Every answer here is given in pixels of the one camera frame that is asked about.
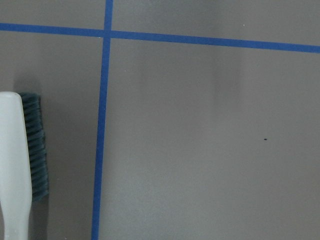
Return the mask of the beige hand brush black bristles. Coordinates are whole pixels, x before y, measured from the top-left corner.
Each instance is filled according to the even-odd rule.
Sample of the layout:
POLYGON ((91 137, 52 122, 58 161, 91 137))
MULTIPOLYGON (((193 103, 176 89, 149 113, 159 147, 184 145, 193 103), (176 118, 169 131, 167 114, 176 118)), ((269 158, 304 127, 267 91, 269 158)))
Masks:
POLYGON ((0 209, 5 240, 27 240, 32 203, 49 193, 41 99, 0 93, 0 209))

